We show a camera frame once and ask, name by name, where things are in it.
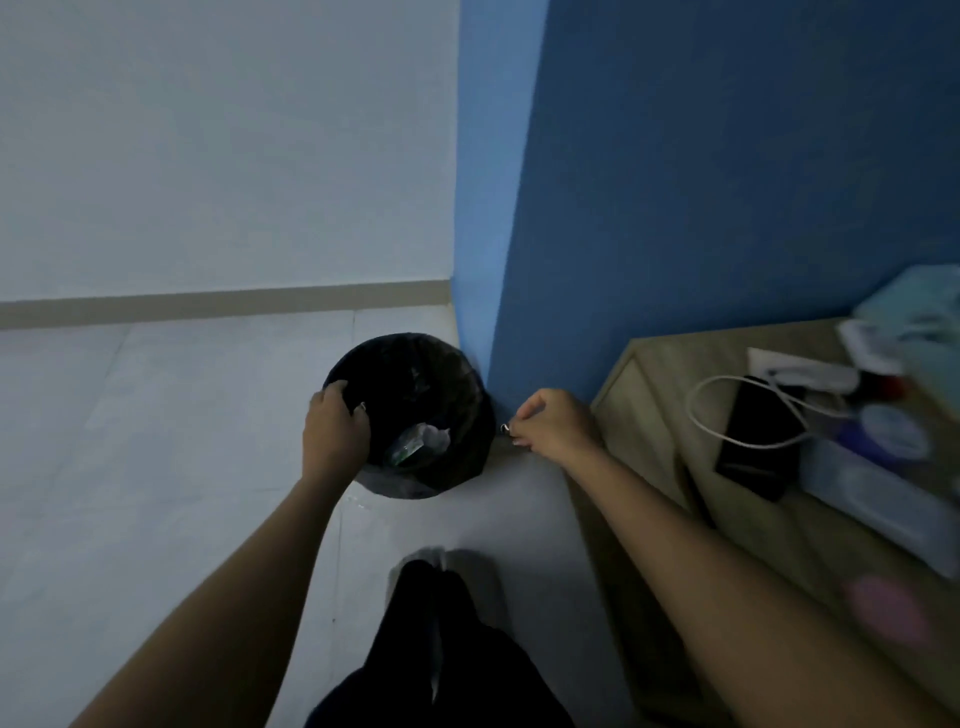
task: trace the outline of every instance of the trash can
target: trash can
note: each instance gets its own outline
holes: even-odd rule
[[[495,433],[490,396],[458,349],[425,333],[354,347],[324,387],[345,379],[350,411],[367,406],[371,442],[357,481],[387,497],[435,496],[480,474]]]

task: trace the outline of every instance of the charging cable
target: charging cable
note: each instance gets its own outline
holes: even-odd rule
[[[801,413],[798,405],[804,407],[811,412],[818,412],[821,415],[826,415],[827,417],[833,417],[837,419],[847,420],[852,417],[851,411],[843,405],[843,399],[836,392],[832,394],[837,398],[841,403],[842,408],[840,409],[826,409],[825,407],[818,407],[816,404],[810,404],[807,401],[803,401],[798,397],[793,397],[786,394],[777,386],[777,383],[774,381],[774,372],[769,371],[766,373],[765,381],[759,381],[758,379],[750,379],[745,376],[735,376],[735,375],[717,375],[717,376],[708,376],[706,379],[700,381],[693,389],[691,389],[686,394],[686,416],[690,418],[690,421],[700,427],[707,434],[713,435],[713,437],[718,437],[721,440],[724,440],[728,443],[733,443],[734,445],[739,445],[742,448],[750,449],[779,449],[779,448],[789,448],[791,445],[796,445],[797,443],[806,440],[808,437],[812,437],[810,432],[810,424],[807,422],[804,415]],[[712,384],[716,381],[742,381],[747,384],[753,384],[756,387],[763,387],[764,389],[769,389],[771,392],[777,395],[780,398],[780,401],[786,405],[786,408],[790,410],[794,417],[800,420],[800,424],[804,427],[804,431],[801,432],[796,437],[791,437],[789,440],[783,440],[779,443],[772,443],[770,445],[757,445],[756,443],[745,443],[740,440],[734,440],[733,437],[725,435],[723,432],[717,432],[715,429],[711,429],[704,425],[700,419],[693,412],[693,402],[696,401],[697,395],[699,395],[704,387]]]

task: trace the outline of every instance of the leg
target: leg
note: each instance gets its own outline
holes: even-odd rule
[[[496,725],[505,719],[537,725],[573,722],[526,652],[476,615],[463,580],[441,574],[438,617],[444,646],[436,709],[451,724]]]
[[[307,728],[426,720],[433,699],[430,630],[439,576],[425,561],[403,567],[367,661],[314,709]]]

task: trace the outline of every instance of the person's left hand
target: person's left hand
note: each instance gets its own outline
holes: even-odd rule
[[[350,414],[344,404],[346,388],[341,379],[310,400],[303,426],[304,480],[320,480],[329,474],[352,480],[367,462],[370,419],[363,403]]]

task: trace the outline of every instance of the hand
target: hand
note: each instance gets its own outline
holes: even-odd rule
[[[310,400],[303,426],[303,480],[318,480],[331,473],[352,480],[367,462],[367,408],[361,402],[351,415],[344,404],[346,388],[347,383],[341,379]]]
[[[514,445],[567,467],[572,457],[602,449],[600,430],[587,406],[563,389],[541,389],[510,420]]]

